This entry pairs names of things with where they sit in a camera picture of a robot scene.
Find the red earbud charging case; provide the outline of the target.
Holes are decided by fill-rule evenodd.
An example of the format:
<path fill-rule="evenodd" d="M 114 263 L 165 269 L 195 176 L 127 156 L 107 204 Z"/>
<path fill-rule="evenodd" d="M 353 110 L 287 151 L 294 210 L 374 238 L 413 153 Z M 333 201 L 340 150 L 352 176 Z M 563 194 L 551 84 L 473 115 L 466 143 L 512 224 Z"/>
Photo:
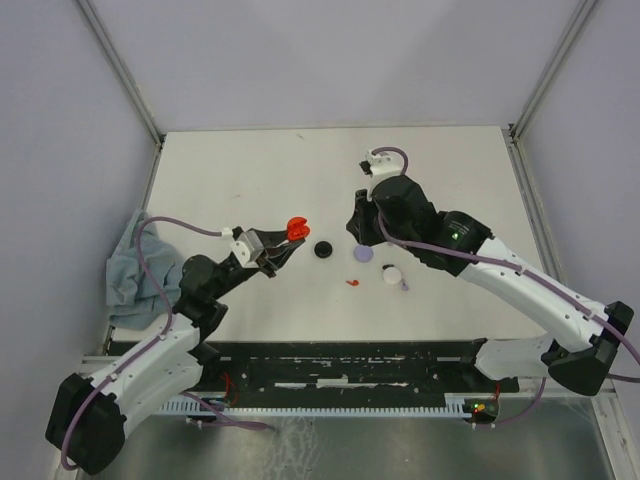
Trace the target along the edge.
<path fill-rule="evenodd" d="M 305 240 L 311 233 L 308 220 L 301 216 L 291 218 L 287 222 L 286 230 L 289 242 Z"/>

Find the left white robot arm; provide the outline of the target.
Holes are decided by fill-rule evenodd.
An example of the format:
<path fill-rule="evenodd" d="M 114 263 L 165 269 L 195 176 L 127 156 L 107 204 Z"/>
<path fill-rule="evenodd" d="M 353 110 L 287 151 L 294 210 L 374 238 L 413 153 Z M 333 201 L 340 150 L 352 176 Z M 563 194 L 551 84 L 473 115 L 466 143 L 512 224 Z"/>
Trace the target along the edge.
<path fill-rule="evenodd" d="M 230 253 L 224 260 L 188 258 L 180 296 L 169 305 L 164 326 L 106 367 L 87 377 L 73 373 L 60 384 L 45 438 L 59 449 L 61 466 L 101 472 L 128 436 L 171 398 L 194 386 L 215 387 L 219 354 L 206 340 L 228 311 L 221 298 L 257 274 L 275 277 L 308 234 L 305 226 L 237 227 L 226 234 Z"/>

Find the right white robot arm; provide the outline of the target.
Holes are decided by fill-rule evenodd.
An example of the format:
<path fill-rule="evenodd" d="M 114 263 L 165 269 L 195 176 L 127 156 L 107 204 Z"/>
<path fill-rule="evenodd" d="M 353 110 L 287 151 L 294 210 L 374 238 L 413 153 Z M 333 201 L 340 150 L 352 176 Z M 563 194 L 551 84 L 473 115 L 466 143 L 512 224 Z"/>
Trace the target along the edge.
<path fill-rule="evenodd" d="M 539 337 L 482 341 L 458 368 L 467 389 L 481 391 L 505 378 L 549 377 L 574 393 L 594 396 L 610 378 L 633 310 L 571 290 L 470 215 L 437 211 L 408 176 L 357 191 L 346 229 L 360 245 L 397 245 L 426 267 L 496 295 L 543 329 Z"/>

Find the black earbud charging case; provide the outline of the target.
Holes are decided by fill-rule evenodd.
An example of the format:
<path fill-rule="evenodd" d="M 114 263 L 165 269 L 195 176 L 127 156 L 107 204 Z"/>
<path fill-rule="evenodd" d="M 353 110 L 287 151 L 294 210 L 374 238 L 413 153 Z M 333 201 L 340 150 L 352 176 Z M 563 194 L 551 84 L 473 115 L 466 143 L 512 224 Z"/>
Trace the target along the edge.
<path fill-rule="evenodd" d="M 327 259 L 333 254 L 333 246 L 326 240 L 318 241 L 314 245 L 314 254 L 320 259 Z"/>

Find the purple earbud charging case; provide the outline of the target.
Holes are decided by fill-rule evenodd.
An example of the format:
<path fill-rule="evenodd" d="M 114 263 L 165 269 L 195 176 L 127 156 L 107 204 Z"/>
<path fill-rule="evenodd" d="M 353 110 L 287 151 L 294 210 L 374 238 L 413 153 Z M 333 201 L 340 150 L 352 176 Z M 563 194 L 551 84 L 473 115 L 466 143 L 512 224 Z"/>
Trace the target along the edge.
<path fill-rule="evenodd" d="M 353 256 L 359 263 L 368 263 L 374 258 L 374 250 L 369 246 L 356 245 L 353 249 Z"/>

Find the white earbud charging case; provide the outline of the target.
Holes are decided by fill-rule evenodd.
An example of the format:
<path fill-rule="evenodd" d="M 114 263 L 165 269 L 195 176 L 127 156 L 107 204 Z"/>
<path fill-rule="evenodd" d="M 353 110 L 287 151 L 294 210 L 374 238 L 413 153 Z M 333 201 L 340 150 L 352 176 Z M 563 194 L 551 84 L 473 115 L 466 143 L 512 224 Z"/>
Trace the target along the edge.
<path fill-rule="evenodd" d="M 382 271 L 382 278 L 388 285 L 399 285 L 403 281 L 403 274 L 396 267 L 387 267 Z"/>

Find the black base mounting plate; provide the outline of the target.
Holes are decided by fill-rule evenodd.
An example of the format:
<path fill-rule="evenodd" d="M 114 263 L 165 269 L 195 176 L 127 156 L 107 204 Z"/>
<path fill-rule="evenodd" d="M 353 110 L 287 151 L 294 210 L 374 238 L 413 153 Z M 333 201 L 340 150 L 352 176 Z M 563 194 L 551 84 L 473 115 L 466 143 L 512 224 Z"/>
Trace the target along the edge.
<path fill-rule="evenodd" d="M 479 340 L 206 344 L 218 357 L 204 367 L 198 391 L 222 388 L 226 379 L 242 392 L 316 380 L 425 386 L 438 393 L 519 390 L 515 379 L 490 380 L 472 365 Z"/>

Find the blue-grey cloth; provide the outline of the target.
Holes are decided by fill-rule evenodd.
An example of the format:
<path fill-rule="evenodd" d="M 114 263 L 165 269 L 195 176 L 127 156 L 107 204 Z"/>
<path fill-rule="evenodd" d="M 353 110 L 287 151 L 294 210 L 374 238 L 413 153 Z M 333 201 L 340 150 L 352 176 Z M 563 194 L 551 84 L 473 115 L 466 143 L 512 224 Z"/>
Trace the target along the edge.
<path fill-rule="evenodd" d="M 115 328 L 147 329 L 180 296 L 183 257 L 160 239 L 148 214 L 136 210 L 106 262 L 106 306 Z"/>

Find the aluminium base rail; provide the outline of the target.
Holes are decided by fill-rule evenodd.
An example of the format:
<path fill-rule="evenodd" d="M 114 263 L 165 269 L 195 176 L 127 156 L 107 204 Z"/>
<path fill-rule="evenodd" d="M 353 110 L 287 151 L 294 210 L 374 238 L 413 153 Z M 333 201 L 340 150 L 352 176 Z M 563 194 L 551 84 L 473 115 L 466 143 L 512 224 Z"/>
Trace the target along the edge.
<path fill-rule="evenodd" d="M 124 356 L 84 356 L 77 373 L 96 385 L 111 382 L 120 375 Z"/>

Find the left aluminium frame post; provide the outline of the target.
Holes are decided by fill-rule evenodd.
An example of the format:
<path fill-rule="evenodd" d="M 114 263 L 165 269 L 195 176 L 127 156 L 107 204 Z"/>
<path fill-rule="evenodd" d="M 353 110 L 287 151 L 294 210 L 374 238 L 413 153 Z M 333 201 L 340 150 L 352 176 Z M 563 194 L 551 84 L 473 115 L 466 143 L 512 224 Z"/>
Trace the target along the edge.
<path fill-rule="evenodd" d="M 86 22 L 91 34 L 102 51 L 108 66 L 113 71 L 125 96 L 131 104 L 138 119 L 155 145 L 161 145 L 165 134 L 158 127 L 151 110 L 145 102 L 137 82 L 131 74 L 126 62 L 119 53 L 106 23 L 101 18 L 97 5 L 90 0 L 74 0 L 81 17 Z"/>

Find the aluminium frame post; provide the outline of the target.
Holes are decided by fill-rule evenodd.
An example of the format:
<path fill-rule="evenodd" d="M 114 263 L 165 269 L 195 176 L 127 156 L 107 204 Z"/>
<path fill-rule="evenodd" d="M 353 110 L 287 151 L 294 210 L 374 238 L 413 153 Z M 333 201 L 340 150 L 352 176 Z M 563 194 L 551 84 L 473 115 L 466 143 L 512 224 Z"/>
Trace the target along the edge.
<path fill-rule="evenodd" d="M 529 129 L 545 97 L 569 60 L 600 4 L 599 0 L 580 0 L 577 3 L 517 120 L 509 126 L 509 135 L 513 142 L 520 140 Z"/>
<path fill-rule="evenodd" d="M 90 0 L 74 0 L 81 17 L 86 22 L 91 34 L 102 51 L 108 66 L 113 71 L 125 96 L 131 104 L 138 119 L 155 145 L 161 145 L 165 134 L 158 127 L 151 110 L 145 102 L 137 82 L 131 74 L 126 62 L 119 53 L 106 23 L 101 18 L 97 5 Z"/>

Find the right aluminium frame post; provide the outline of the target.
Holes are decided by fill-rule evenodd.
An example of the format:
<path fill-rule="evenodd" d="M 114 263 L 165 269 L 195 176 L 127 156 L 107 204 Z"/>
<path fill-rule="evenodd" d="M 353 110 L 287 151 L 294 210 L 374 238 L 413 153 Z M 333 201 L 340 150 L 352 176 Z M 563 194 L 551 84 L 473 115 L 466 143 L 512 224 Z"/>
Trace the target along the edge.
<path fill-rule="evenodd" d="M 580 0 L 577 3 L 517 120 L 509 126 L 509 135 L 513 142 L 520 140 L 529 129 L 545 97 L 569 60 L 600 4 L 599 0 Z"/>

